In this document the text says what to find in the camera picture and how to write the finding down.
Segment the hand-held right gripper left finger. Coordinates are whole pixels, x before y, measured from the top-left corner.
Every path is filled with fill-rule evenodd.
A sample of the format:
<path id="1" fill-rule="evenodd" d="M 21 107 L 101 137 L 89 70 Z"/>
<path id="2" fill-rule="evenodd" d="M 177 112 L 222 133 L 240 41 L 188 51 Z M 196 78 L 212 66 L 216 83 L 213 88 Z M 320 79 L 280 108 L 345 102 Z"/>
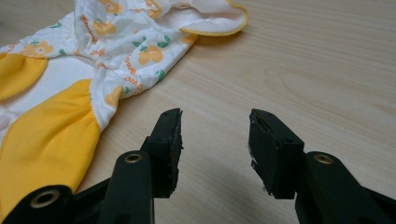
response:
<path id="1" fill-rule="evenodd" d="M 98 224 L 155 223 L 154 200 L 177 187 L 181 115 L 179 108 L 161 113 L 141 148 L 117 158 Z"/>

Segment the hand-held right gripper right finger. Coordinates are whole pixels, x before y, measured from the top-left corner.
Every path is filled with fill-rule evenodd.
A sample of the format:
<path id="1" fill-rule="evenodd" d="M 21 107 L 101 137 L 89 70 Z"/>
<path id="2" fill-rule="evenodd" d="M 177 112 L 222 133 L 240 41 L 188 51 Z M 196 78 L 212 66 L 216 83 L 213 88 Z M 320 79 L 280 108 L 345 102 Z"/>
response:
<path id="1" fill-rule="evenodd" d="M 295 201 L 300 224 L 389 224 L 375 196 L 333 155 L 304 152 L 304 142 L 277 116 L 249 115 L 251 166 L 268 194 Z"/>

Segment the white and yellow floral garment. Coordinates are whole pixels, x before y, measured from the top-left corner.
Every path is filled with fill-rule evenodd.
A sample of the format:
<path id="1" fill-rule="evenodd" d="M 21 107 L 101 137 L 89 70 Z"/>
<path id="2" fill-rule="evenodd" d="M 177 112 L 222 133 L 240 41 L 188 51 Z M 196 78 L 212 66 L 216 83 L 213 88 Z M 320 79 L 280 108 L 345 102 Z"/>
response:
<path id="1" fill-rule="evenodd" d="M 232 0 L 75 0 L 0 48 L 0 224 L 36 189 L 76 190 L 119 100 L 162 80 L 198 36 L 247 22 Z"/>

